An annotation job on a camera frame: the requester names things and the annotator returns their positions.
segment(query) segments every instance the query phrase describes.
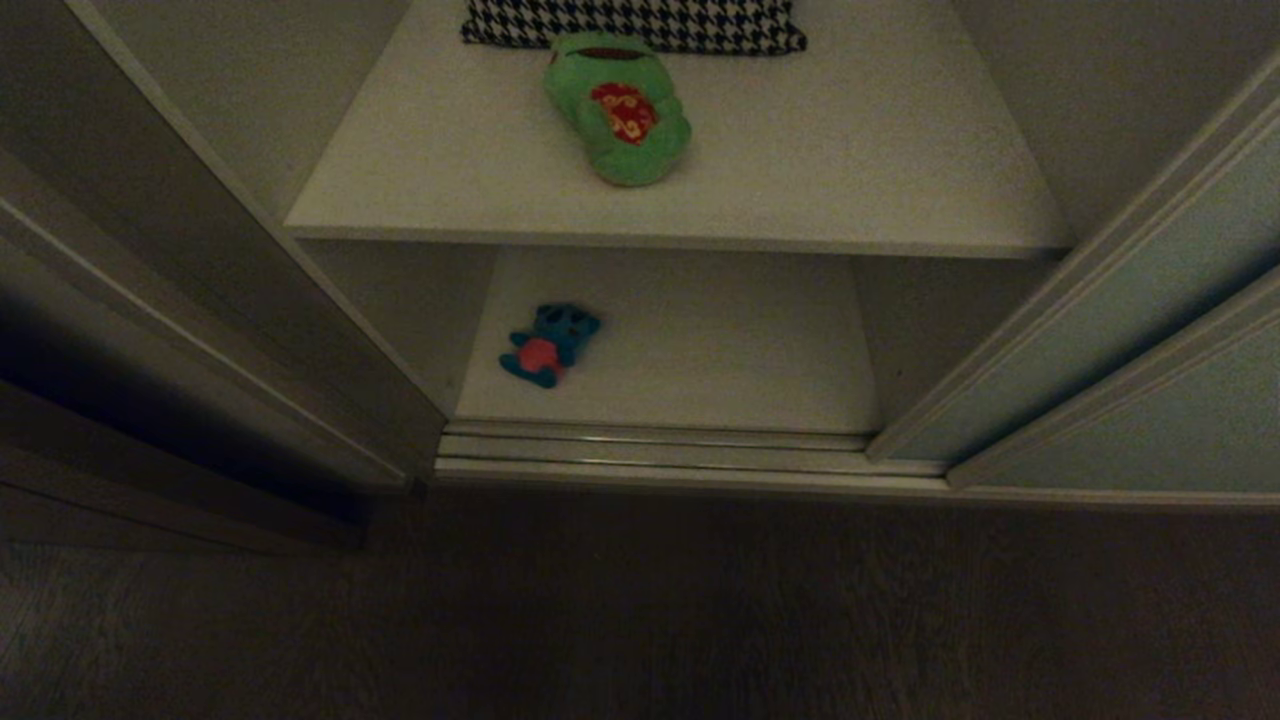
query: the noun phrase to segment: blue plush toy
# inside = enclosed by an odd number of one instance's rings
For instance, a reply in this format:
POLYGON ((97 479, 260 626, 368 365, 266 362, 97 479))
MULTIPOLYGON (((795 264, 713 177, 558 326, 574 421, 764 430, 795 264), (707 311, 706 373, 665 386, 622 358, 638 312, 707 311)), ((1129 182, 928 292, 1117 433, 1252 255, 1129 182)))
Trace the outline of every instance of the blue plush toy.
POLYGON ((534 334, 511 333, 511 342, 518 350, 498 361, 512 375, 550 389, 564 374, 564 368, 573 366, 577 351, 599 329, 600 320, 580 307, 540 305, 534 334))

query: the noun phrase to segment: shelf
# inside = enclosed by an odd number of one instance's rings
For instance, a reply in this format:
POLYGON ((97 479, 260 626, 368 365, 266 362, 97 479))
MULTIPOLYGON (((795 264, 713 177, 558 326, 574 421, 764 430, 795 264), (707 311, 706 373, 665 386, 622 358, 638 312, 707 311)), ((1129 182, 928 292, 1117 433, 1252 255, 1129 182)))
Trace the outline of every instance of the shelf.
POLYGON ((844 434, 881 424, 849 260, 602 249, 502 250, 457 418, 844 434), (556 301, 604 325, 545 391, 498 356, 556 301))
POLYGON ((287 224, 300 237, 1033 258, 1074 240, 938 0, 809 0, 810 50, 666 55, 694 142, 655 186, 596 178, 548 55, 463 45, 416 0, 287 224))

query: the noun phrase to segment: dark floor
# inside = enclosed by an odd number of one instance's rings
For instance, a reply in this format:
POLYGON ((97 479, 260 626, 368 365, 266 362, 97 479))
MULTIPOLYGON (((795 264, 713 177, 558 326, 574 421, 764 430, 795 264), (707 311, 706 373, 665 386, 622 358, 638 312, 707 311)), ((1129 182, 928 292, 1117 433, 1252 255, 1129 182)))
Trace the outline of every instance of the dark floor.
POLYGON ((344 557, 17 547, 0 717, 1274 719, 1277 529, 451 489, 344 557))

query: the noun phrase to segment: black and white pillow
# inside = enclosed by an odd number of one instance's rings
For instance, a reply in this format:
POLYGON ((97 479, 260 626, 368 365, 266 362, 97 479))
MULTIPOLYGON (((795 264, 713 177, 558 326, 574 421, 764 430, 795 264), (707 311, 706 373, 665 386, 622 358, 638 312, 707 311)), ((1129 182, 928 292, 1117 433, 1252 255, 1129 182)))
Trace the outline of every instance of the black and white pillow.
MULTIPOLYGON (((820 0, 823 3, 831 0, 820 0)), ((786 55, 808 40, 791 0, 468 0, 462 40, 550 47, 584 31, 640 36, 660 53, 786 55)))

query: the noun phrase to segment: green plush toy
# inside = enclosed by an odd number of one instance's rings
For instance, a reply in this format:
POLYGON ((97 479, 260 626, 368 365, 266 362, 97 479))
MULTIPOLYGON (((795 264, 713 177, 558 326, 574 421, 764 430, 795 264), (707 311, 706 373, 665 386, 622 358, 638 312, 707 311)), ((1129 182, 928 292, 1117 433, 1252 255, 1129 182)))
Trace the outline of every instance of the green plush toy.
POLYGON ((692 129, 653 50, 603 32, 566 35, 552 50, 543 85, 586 142, 595 172, 627 187, 666 176, 692 129))

